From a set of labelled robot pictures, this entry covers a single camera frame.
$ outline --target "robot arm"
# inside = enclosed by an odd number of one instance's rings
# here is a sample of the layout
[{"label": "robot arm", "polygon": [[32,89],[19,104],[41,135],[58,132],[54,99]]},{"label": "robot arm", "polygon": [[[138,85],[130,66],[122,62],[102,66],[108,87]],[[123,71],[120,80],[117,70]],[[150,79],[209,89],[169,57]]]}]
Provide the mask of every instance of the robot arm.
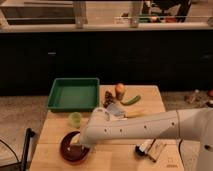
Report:
[{"label": "robot arm", "polygon": [[177,139],[201,142],[197,171],[213,170],[213,110],[187,109],[169,111],[139,118],[110,121],[104,108],[96,108],[79,143],[94,147],[100,140],[110,139]]}]

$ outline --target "floor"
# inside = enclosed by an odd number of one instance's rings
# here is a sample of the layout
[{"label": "floor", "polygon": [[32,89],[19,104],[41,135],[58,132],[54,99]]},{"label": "floor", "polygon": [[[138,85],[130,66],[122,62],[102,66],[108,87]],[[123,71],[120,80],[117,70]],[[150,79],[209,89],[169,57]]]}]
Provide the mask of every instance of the floor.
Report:
[{"label": "floor", "polygon": [[[206,107],[209,99],[205,91],[199,92],[199,101],[188,104],[184,101],[186,95],[192,92],[161,92],[166,110]],[[8,143],[21,159],[24,135],[27,128],[32,128],[37,137],[34,139],[35,148],[46,116],[47,96],[18,96],[0,97],[0,139]],[[185,171],[193,171],[196,165],[199,143],[183,141],[181,153]],[[14,156],[0,144],[0,166],[16,162]]]}]

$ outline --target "small cup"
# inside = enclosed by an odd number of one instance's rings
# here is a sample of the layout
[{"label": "small cup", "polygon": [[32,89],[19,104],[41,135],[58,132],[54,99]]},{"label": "small cup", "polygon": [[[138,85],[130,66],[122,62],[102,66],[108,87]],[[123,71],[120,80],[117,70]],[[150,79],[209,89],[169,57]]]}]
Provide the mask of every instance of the small cup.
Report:
[{"label": "small cup", "polygon": [[73,126],[74,128],[78,129],[81,127],[81,118],[82,118],[82,115],[79,112],[70,113],[68,117],[69,124]]}]

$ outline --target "wooden table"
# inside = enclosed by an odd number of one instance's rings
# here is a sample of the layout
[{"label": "wooden table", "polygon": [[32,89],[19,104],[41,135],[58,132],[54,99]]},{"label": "wooden table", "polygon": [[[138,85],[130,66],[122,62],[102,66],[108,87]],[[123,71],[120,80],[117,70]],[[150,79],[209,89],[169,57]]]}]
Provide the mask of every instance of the wooden table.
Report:
[{"label": "wooden table", "polygon": [[[124,101],[138,94],[142,97],[138,103],[126,107],[127,111],[141,110],[146,114],[165,111],[156,86],[126,88]],[[100,86],[100,100],[104,99],[106,90],[114,93],[114,86]],[[83,113],[83,116],[82,126],[86,124],[89,113]],[[69,125],[67,118],[68,113],[48,112],[30,171],[184,171],[174,140],[161,140],[167,145],[156,163],[135,155],[136,143],[142,143],[144,140],[110,140],[98,144],[81,165],[70,165],[59,153],[63,137],[76,130]]]}]

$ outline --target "food item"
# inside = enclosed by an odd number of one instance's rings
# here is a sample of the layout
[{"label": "food item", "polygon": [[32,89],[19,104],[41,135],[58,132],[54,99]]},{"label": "food item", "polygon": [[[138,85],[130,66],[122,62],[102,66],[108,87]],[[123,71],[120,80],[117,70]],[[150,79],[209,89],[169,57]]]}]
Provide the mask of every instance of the food item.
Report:
[{"label": "food item", "polygon": [[122,100],[125,94],[125,86],[122,83],[118,83],[115,86],[115,96],[117,100]]},{"label": "food item", "polygon": [[115,98],[113,97],[112,93],[109,91],[105,92],[105,101],[104,101],[104,107],[107,108],[111,103],[115,102]]},{"label": "food item", "polygon": [[209,95],[210,97],[213,97],[213,89],[210,90],[210,91],[208,92],[208,95]]},{"label": "food item", "polygon": [[137,95],[133,99],[131,99],[131,100],[127,101],[127,102],[121,102],[121,104],[124,105],[124,106],[129,106],[129,105],[132,105],[132,104],[138,102],[140,99],[141,99],[141,96]]}]

